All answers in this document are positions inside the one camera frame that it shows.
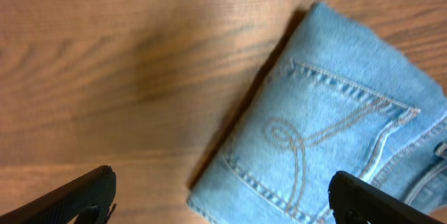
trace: wooden surface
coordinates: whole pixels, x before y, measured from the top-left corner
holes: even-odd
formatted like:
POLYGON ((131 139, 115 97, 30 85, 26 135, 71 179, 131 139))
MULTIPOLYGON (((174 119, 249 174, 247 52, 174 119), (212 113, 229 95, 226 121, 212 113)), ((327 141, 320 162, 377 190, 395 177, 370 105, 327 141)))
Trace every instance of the wooden surface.
MULTIPOLYGON (((313 1, 0 0, 0 213, 108 164, 110 223, 204 223, 188 188, 313 1)), ((325 1, 447 87, 447 0, 325 1)))

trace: blue denim jeans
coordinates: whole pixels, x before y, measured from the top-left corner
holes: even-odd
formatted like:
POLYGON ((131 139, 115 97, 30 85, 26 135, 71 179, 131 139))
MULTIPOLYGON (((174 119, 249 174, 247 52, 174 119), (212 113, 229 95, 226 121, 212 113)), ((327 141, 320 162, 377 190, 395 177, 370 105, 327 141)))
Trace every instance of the blue denim jeans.
POLYGON ((188 204, 211 223, 334 223, 328 185, 344 170, 427 213, 447 199, 446 115, 430 77, 316 3, 188 204))

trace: black object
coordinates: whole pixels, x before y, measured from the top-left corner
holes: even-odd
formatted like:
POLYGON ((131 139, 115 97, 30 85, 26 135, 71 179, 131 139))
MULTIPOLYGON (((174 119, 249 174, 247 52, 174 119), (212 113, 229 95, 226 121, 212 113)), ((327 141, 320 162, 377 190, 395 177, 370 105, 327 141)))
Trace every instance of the black object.
POLYGON ((75 224, 105 224, 116 204, 117 179, 107 165, 61 186, 60 188, 0 216, 0 223, 7 224, 67 224, 76 218, 75 224))
POLYGON ((330 181, 329 205, 337 224, 442 224, 343 171, 330 181))

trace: back pocket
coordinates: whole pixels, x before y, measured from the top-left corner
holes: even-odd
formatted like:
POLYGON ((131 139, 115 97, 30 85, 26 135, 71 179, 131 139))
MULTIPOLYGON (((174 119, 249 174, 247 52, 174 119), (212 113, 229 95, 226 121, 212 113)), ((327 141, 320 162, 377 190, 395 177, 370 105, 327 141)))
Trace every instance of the back pocket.
POLYGON ((336 171, 369 181, 387 137, 418 112, 291 60, 266 79, 224 155, 264 200, 300 223, 321 223, 336 171))

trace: jeans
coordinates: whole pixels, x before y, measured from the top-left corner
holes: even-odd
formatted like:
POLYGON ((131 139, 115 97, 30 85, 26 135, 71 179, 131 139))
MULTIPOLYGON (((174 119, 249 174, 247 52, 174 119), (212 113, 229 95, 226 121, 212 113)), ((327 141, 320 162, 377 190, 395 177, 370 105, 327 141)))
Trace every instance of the jeans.
POLYGON ((436 82, 316 3, 188 204, 211 223, 335 223, 328 185, 344 170, 427 213, 447 199, 446 170, 423 179, 447 167, 446 115, 436 82))

